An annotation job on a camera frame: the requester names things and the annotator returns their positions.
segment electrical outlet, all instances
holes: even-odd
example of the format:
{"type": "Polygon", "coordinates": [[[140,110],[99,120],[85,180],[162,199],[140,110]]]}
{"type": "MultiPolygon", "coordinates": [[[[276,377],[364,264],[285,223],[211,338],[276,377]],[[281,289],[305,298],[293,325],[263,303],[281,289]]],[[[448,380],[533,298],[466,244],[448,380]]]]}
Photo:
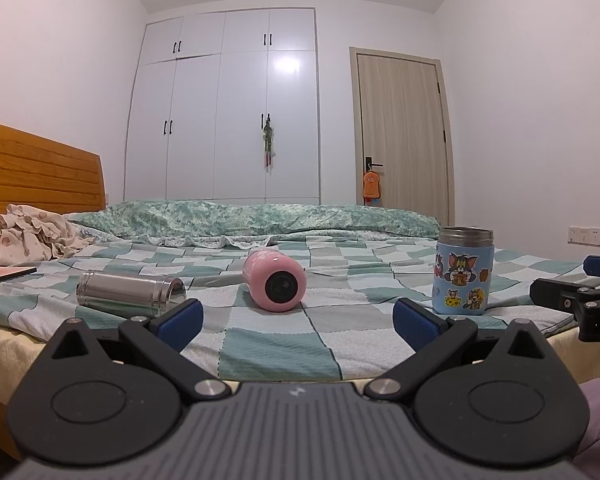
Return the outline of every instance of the electrical outlet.
{"type": "Polygon", "coordinates": [[[569,227],[567,243],[600,247],[600,227],[569,227]]]}
{"type": "Polygon", "coordinates": [[[567,243],[586,245],[588,243],[589,230],[582,227],[569,227],[567,243]]]}
{"type": "Polygon", "coordinates": [[[589,245],[600,247],[600,227],[592,227],[589,229],[589,240],[587,243],[589,245]]]}
{"type": "Polygon", "coordinates": [[[569,227],[569,236],[567,238],[567,243],[569,244],[577,244],[578,238],[578,228],[577,227],[569,227]]]}

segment metal screw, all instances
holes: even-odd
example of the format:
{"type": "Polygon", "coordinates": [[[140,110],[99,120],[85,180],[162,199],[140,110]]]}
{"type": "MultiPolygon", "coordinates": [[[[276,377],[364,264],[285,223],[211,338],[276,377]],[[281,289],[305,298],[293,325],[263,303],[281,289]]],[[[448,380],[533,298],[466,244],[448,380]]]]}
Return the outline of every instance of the metal screw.
{"type": "Polygon", "coordinates": [[[226,389],[227,385],[218,379],[205,379],[193,387],[193,390],[203,397],[217,397],[224,394],[226,389]]]}
{"type": "Polygon", "coordinates": [[[400,388],[400,383],[395,379],[374,379],[369,383],[369,389],[376,395],[393,395],[400,388]]]}

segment door handle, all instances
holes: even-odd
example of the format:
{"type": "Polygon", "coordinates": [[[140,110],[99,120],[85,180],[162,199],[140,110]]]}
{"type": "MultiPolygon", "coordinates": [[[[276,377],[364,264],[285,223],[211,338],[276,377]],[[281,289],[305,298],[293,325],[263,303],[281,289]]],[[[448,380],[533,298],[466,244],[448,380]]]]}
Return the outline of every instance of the door handle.
{"type": "Polygon", "coordinates": [[[371,171],[371,169],[372,169],[374,166],[375,166],[376,168],[382,168],[382,167],[384,166],[384,164],[374,164],[374,163],[373,163],[373,160],[371,159],[371,157],[370,157],[370,156],[366,156],[366,157],[365,157],[365,173],[366,173],[367,171],[371,171]]]}

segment book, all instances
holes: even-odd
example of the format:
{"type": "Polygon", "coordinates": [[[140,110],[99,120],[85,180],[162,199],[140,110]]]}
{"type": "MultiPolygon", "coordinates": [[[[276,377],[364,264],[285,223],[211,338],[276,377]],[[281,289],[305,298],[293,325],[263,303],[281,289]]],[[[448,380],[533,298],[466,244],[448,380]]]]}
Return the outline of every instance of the book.
{"type": "Polygon", "coordinates": [[[0,282],[36,272],[36,267],[0,267],[0,282]]]}

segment cartoon mouse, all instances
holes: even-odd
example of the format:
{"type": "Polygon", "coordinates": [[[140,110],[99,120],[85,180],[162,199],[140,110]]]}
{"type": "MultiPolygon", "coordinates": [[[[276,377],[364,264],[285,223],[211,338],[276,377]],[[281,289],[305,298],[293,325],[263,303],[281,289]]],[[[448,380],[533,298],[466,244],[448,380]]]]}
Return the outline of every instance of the cartoon mouse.
{"type": "Polygon", "coordinates": [[[476,279],[473,271],[477,256],[468,256],[462,254],[449,254],[449,270],[445,274],[445,280],[453,283],[455,286],[465,286],[476,279]]]}
{"type": "Polygon", "coordinates": [[[466,295],[466,303],[462,308],[468,308],[469,310],[478,310],[482,306],[484,301],[484,292],[481,288],[474,288],[471,292],[466,295]]]}
{"type": "Polygon", "coordinates": [[[458,291],[457,290],[448,290],[448,296],[445,298],[445,305],[446,306],[460,306],[461,300],[460,298],[458,298],[458,291]]]}

